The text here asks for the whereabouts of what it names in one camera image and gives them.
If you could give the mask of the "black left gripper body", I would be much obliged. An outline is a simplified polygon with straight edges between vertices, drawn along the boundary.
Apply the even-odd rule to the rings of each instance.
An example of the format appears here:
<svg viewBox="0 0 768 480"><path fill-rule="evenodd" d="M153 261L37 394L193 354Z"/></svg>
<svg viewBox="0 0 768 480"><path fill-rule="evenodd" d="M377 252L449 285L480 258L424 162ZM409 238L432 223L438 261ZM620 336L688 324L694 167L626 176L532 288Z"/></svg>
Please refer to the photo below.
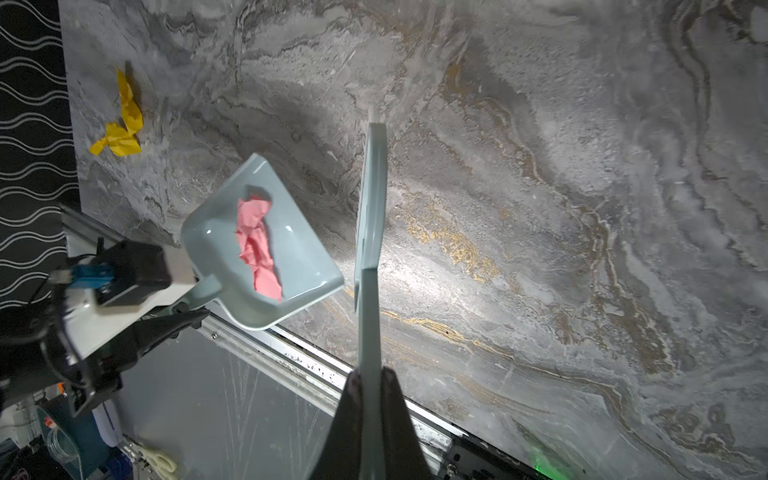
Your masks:
<svg viewBox="0 0 768 480"><path fill-rule="evenodd" d="M206 308L175 308L168 315L142 318L95 352L83 358L74 352L74 343L63 322L54 323L39 342L45 366L65 384L71 415L81 417L112 398L123 386L121 374L168 339L187 329L198 329L210 314Z"/></svg>

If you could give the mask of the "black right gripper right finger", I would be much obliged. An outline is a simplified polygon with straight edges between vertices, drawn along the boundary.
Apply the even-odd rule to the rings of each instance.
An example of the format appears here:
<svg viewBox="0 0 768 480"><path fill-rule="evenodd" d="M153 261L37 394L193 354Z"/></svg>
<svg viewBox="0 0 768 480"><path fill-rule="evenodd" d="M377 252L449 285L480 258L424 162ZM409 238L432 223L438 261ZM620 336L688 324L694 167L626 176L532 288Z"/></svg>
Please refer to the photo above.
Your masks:
<svg viewBox="0 0 768 480"><path fill-rule="evenodd" d="M386 479L432 479L394 370L381 375L381 417Z"/></svg>

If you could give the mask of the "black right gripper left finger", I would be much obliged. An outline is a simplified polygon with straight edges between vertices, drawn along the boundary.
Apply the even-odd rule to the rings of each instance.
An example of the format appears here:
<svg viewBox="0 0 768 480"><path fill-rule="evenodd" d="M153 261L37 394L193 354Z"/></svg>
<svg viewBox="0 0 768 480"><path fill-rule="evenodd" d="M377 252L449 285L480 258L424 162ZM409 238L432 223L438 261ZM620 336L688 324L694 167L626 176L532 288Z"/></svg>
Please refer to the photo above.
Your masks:
<svg viewBox="0 0 768 480"><path fill-rule="evenodd" d="M323 449L309 479L358 479L361 463L362 380L346 379Z"/></svg>

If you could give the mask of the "teal dustpan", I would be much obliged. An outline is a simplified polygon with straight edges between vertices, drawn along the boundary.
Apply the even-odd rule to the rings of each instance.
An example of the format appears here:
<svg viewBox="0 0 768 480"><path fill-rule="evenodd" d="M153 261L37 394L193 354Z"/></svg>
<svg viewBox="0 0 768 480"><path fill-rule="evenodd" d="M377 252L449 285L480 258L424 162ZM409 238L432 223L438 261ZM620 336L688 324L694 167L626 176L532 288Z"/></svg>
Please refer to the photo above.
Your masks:
<svg viewBox="0 0 768 480"><path fill-rule="evenodd" d="M184 222L198 283L181 301L218 302L263 330L341 289L344 278L270 163L254 154Z"/></svg>

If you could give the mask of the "teal hand brush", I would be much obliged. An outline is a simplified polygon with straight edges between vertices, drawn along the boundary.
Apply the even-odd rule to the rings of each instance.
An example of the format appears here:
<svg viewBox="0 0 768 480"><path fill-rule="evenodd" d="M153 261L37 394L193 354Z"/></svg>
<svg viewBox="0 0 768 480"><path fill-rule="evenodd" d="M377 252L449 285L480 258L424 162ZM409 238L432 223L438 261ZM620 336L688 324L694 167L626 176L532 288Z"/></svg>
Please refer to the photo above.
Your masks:
<svg viewBox="0 0 768 480"><path fill-rule="evenodd" d="M380 122L368 124L356 232L354 302L358 320L358 365L363 413L360 477L385 477L381 413L382 354L378 267L386 220L387 132Z"/></svg>

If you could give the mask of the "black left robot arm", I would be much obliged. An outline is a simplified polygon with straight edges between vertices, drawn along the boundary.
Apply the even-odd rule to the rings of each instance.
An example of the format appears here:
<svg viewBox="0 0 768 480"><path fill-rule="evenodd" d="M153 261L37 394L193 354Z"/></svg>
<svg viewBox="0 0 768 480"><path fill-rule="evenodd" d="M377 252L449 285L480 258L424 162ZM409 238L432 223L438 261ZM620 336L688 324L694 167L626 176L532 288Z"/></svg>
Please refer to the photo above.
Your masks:
<svg viewBox="0 0 768 480"><path fill-rule="evenodd" d="M58 383L67 385L70 411L84 415L114 397L123 387L122 374L164 341L186 328L198 329L210 311L152 317L135 322L84 360L71 365L63 340L52 325L28 339L11 338L13 327L27 327L34 320L50 321L52 306L11 307L1 312L1 407L18 403L33 393Z"/></svg>

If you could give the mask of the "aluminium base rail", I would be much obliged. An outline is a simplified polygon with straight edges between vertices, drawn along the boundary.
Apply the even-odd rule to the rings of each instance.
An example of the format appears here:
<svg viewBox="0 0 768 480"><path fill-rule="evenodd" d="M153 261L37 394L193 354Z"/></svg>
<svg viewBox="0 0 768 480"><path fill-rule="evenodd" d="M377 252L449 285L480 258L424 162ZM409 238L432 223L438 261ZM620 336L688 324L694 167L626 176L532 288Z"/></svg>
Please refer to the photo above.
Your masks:
<svg viewBox="0 0 768 480"><path fill-rule="evenodd" d="M334 407L352 367L283 327L248 332L212 303L198 334L317 408ZM543 479L545 476L451 422L407 401L427 463L440 479Z"/></svg>

